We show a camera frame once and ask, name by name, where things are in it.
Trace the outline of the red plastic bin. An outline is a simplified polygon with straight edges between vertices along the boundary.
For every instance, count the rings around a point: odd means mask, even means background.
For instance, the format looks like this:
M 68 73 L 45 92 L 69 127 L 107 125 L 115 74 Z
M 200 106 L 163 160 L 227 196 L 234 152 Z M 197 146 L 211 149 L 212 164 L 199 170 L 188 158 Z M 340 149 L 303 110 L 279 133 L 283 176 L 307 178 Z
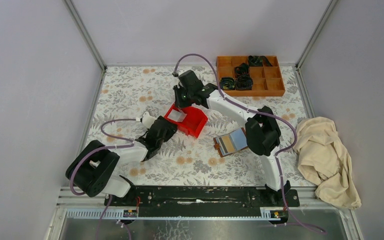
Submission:
M 168 115 L 172 109 L 181 110 L 186 113 L 186 117 L 183 122 L 175 122 L 168 119 Z M 168 120 L 170 123 L 173 123 L 177 126 L 177 129 L 183 132 L 185 135 L 198 138 L 208 121 L 207 115 L 199 108 L 189 106 L 185 108 L 178 108 L 173 104 L 169 110 L 164 115 L 164 118 Z

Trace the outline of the orange card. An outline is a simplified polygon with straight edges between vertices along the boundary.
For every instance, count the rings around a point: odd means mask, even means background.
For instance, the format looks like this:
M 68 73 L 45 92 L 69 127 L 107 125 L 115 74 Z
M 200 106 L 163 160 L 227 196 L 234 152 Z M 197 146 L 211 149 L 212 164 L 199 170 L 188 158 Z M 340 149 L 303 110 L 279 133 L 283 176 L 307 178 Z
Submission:
M 218 138 L 219 150 L 222 156 L 232 154 L 235 151 L 235 146 L 229 135 L 224 135 Z

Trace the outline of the brown leather card holder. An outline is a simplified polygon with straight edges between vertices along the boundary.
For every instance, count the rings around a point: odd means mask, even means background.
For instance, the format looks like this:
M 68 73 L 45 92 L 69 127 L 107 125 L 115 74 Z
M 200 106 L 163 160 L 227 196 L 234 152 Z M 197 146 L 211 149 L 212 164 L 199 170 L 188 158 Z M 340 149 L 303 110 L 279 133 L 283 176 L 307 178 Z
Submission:
M 246 131 L 243 127 L 228 134 L 213 138 L 214 148 L 220 157 L 226 157 L 248 148 Z

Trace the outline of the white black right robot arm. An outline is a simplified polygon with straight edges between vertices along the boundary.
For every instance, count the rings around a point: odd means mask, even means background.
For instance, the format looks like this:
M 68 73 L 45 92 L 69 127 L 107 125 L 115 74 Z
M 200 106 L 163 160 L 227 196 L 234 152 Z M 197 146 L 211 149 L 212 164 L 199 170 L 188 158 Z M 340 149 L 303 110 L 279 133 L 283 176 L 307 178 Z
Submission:
M 173 87 L 177 108 L 202 106 L 229 117 L 245 129 L 247 146 L 259 156 L 265 172 L 265 185 L 270 188 L 266 193 L 267 201 L 273 206 L 281 205 L 287 199 L 287 194 L 282 188 L 282 168 L 274 159 L 275 150 L 280 145 L 281 130 L 271 117 L 272 110 L 267 106 L 247 106 L 212 83 L 204 85 L 192 70 L 182 74 L 173 72 L 172 75 L 179 80 Z

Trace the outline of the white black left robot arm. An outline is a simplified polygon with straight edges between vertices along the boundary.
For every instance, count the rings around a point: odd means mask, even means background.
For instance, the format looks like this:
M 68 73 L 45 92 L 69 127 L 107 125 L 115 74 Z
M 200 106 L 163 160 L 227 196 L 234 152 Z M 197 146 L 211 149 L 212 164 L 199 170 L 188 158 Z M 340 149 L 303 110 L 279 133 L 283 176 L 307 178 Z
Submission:
M 126 142 L 122 145 L 105 145 L 99 140 L 92 140 L 71 163 L 65 176 L 74 195 L 92 198 L 104 193 L 115 196 L 124 206 L 134 202 L 133 184 L 126 177 L 115 176 L 114 170 L 118 164 L 142 163 L 153 158 L 178 127 L 163 116 L 153 117 L 148 113 L 133 121 L 146 127 L 143 135 L 136 139 L 114 136 L 114 139 Z

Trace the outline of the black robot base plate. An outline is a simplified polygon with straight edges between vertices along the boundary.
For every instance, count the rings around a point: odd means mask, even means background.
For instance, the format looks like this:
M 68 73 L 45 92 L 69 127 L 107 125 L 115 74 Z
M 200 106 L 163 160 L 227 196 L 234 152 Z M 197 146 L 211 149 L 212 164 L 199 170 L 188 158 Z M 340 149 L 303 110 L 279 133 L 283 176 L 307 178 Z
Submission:
M 139 217 L 261 217 L 261 209 L 285 210 L 300 206 L 290 186 L 285 195 L 252 186 L 140 185 L 125 197 L 107 198 L 111 207 L 132 207 Z

